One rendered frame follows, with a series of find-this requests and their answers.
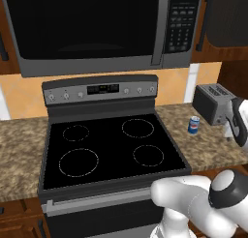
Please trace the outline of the grey toaster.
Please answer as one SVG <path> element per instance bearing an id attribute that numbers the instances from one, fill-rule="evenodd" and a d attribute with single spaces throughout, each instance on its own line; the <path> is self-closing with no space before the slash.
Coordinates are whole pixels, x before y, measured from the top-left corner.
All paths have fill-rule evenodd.
<path id="1" fill-rule="evenodd" d="M 219 83 L 197 85 L 192 102 L 193 108 L 211 126 L 225 125 L 226 102 L 235 95 Z"/>

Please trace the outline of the black oven door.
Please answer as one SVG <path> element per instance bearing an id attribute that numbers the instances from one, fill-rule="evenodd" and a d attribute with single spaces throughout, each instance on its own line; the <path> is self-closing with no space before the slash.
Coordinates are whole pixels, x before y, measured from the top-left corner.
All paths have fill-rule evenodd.
<path id="1" fill-rule="evenodd" d="M 51 238 L 89 238 L 158 223 L 163 212 L 164 209 L 156 206 L 150 197 L 54 217 L 43 213 Z"/>

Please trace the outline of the brown base cupboard door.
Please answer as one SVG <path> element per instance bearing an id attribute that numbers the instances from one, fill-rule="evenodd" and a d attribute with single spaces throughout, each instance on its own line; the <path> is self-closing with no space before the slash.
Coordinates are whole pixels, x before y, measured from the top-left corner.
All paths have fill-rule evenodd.
<path id="1" fill-rule="evenodd" d="M 38 219 L 43 220 L 46 238 L 50 238 L 47 223 L 42 217 L 5 220 L 0 222 L 0 238 L 42 238 Z"/>

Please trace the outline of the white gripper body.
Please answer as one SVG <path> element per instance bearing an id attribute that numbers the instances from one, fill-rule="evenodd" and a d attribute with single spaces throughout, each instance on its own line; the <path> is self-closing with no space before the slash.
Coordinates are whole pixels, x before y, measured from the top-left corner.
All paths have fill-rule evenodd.
<path id="1" fill-rule="evenodd" d="M 226 127 L 227 130 L 232 134 L 233 138 L 238 140 L 240 132 L 238 119 L 235 116 L 233 118 L 228 118 Z"/>

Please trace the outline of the brown wall cupboard door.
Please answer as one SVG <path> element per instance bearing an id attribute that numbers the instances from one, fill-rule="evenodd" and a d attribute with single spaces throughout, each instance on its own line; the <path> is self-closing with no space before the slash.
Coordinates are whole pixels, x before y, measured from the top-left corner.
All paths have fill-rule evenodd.
<path id="1" fill-rule="evenodd" d="M 0 32 L 4 46 L 9 54 L 9 60 L 3 61 L 0 55 L 0 74 L 19 74 L 20 69 L 17 62 L 16 50 L 12 40 L 3 1 L 0 0 Z"/>

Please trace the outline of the blue drink can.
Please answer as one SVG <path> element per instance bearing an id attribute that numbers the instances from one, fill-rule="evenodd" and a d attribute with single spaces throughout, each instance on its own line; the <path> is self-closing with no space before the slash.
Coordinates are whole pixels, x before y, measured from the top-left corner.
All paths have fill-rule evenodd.
<path id="1" fill-rule="evenodd" d="M 198 116 L 192 116 L 188 124 L 188 133 L 196 134 L 200 125 L 200 118 Z"/>

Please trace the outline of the grey black microwave oven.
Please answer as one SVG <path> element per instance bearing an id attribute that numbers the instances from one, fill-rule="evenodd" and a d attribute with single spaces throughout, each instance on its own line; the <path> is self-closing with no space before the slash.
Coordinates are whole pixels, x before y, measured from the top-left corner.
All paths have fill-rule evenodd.
<path id="1" fill-rule="evenodd" d="M 201 0 L 169 0 L 152 66 L 159 0 L 2 0 L 24 77 L 186 68 Z"/>

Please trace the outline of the brown glass-panel cupboard door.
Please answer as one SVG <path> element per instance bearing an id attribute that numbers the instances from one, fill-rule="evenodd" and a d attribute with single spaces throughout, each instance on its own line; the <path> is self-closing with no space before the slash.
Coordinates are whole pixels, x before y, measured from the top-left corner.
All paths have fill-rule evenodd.
<path id="1" fill-rule="evenodd" d="M 248 0 L 212 0 L 202 50 L 196 51 L 205 7 L 201 0 L 192 62 L 248 60 Z"/>

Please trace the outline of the black grey electric range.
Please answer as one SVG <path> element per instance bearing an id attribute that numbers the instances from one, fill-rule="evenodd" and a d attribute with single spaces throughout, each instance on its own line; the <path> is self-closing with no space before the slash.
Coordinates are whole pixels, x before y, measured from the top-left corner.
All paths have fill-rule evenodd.
<path id="1" fill-rule="evenodd" d="M 154 74 L 43 83 L 48 125 L 38 189 L 41 205 L 50 199 L 150 189 L 158 179 L 190 174 L 191 167 L 155 110 L 157 88 Z M 82 99 L 78 92 L 83 92 Z M 89 238 L 149 238 L 157 224 Z"/>

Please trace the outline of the dark brown tall cabinet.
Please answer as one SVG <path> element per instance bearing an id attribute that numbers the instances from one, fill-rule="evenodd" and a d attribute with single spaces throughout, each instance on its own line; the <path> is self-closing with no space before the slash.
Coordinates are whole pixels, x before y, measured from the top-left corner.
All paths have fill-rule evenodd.
<path id="1" fill-rule="evenodd" d="M 236 96 L 248 100 L 248 60 L 223 62 L 217 82 Z"/>

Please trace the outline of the brown drawer front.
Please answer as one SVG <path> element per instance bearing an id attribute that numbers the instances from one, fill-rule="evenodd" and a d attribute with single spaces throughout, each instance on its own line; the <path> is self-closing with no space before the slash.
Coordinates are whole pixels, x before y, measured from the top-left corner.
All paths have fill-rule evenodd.
<path id="1" fill-rule="evenodd" d="M 4 214 L 0 215 L 0 220 L 29 217 L 43 213 L 40 200 L 37 197 L 0 202 L 0 207 L 4 207 Z"/>
<path id="2" fill-rule="evenodd" d="M 234 165 L 234 166 L 228 166 L 228 169 L 236 169 L 239 172 L 248 175 L 248 164 L 241 164 L 241 165 Z M 209 170 L 204 170 L 204 171 L 198 171 L 198 172 L 193 172 L 193 175 L 201 175 L 201 176 L 206 176 L 210 180 L 213 180 L 214 177 L 220 173 L 221 171 L 225 170 L 224 167 L 221 168 L 214 168 L 214 169 L 209 169 Z"/>

